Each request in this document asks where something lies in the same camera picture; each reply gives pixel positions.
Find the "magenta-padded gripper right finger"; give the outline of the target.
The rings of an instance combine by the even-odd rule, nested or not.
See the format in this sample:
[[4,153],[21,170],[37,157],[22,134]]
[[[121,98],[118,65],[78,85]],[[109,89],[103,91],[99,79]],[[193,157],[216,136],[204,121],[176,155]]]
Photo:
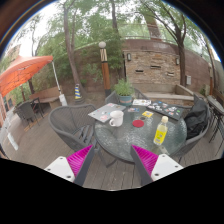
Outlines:
[[131,146],[130,154],[137,166],[143,186],[182,169],[182,166],[168,155],[156,155],[136,145]]

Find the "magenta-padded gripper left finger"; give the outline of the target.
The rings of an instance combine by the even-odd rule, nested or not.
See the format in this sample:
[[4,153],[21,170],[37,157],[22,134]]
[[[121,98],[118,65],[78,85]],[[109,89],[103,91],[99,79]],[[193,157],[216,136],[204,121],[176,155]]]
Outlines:
[[82,186],[93,156],[94,148],[89,145],[68,157],[59,156],[45,171]]

